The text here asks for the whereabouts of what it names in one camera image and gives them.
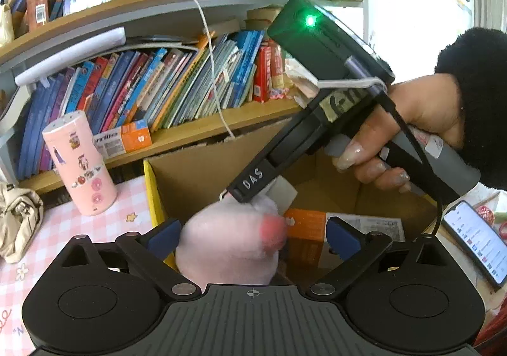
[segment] pink plush toy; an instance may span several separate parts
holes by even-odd
[[[275,202],[256,196],[241,204],[227,195],[183,226],[176,264],[202,291],[209,283],[268,284],[285,241],[286,222]]]

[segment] white cable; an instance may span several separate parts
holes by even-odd
[[[225,121],[224,115],[222,114],[222,111],[221,111],[221,108],[220,108],[220,101],[219,101],[219,97],[218,97],[218,92],[216,90],[215,59],[213,57],[213,45],[211,43],[211,36],[209,35],[208,23],[206,22],[206,17],[204,16],[204,12],[202,11],[202,8],[201,8],[201,5],[199,4],[199,2],[197,0],[194,0],[194,2],[197,5],[197,9],[199,10],[199,14],[201,14],[201,20],[202,20],[202,23],[204,25],[204,29],[206,30],[206,37],[208,38],[209,58],[211,59],[211,76],[213,78],[213,80],[212,80],[212,82],[213,82],[213,93],[214,93],[214,96],[215,96],[216,107],[217,107],[217,109],[219,111],[220,120],[221,120],[222,124],[225,126],[225,128],[226,128],[227,132],[229,133],[229,135],[232,138],[236,138],[236,136],[234,136],[233,132],[229,128],[229,125]]]

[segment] red nose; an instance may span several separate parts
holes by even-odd
[[[287,225],[283,217],[264,215],[260,224],[260,239],[264,251],[275,253],[280,250],[286,242]]]

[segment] hand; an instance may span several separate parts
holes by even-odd
[[[461,111],[461,94],[451,74],[433,74],[395,84],[389,96],[407,124],[442,137],[454,148],[463,147],[465,120]],[[387,169],[376,157],[382,147],[400,128],[379,105],[364,121],[343,154],[333,159],[338,170],[354,167],[356,178],[374,182],[381,190],[410,190],[410,177],[400,167]]]

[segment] phone screen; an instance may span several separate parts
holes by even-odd
[[[482,267],[501,285],[507,276],[507,245],[465,202],[444,216],[444,222],[460,237]]]

